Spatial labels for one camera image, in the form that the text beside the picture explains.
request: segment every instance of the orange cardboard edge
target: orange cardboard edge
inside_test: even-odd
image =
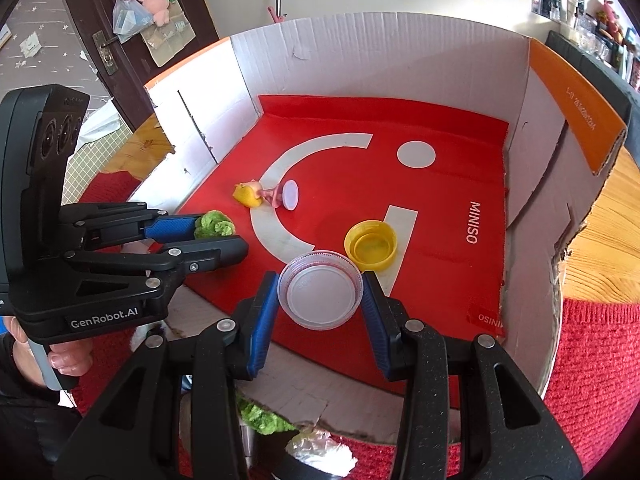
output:
[[[600,172],[626,125],[602,95],[559,54],[530,40],[529,66],[564,114],[594,174]]]
[[[196,59],[198,56],[201,56],[202,54],[204,54],[205,52],[208,52],[209,50],[211,50],[212,48],[216,48],[217,46],[219,46],[220,44],[226,43],[227,41],[229,41],[230,38],[222,38],[222,40],[219,40],[215,43],[211,43],[210,45],[206,46],[205,48],[200,49],[197,52],[194,52],[193,54],[191,54],[189,57],[185,57],[182,61],[176,63],[175,65],[169,67],[168,69],[166,69],[164,72],[160,73],[159,75],[157,75],[155,78],[149,80],[146,84],[145,84],[145,89],[147,91],[151,90],[154,86],[156,86],[159,82],[162,81],[162,79],[166,78],[167,76],[171,75],[172,73],[174,73],[176,70],[178,70],[180,67],[186,65],[188,62],[192,61],[193,59]]]

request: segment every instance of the white circle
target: white circle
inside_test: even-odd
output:
[[[328,265],[301,270],[287,289],[291,312],[306,324],[334,328],[348,319],[356,300],[350,277]]]
[[[421,140],[410,140],[398,148],[398,160],[408,168],[426,168],[435,162],[436,150]]]

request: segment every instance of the pink plush toy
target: pink plush toy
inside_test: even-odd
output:
[[[146,10],[154,16],[154,22],[158,27],[169,23],[169,0],[139,0]]]

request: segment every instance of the door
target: door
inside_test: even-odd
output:
[[[117,70],[108,70],[100,58],[94,34],[102,31],[108,41],[113,38],[111,13],[116,0],[66,0],[76,29],[91,57],[98,77],[114,97],[114,104],[132,130],[136,130],[152,113],[144,84],[164,70],[201,48],[218,40],[218,34],[204,0],[178,0],[191,23],[195,38],[164,66],[158,67],[142,37],[137,34],[124,44],[108,44]]]

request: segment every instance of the black jacket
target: black jacket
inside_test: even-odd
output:
[[[50,480],[81,415],[58,406],[58,392],[28,383],[15,366],[13,349],[14,338],[0,335],[0,478]]]

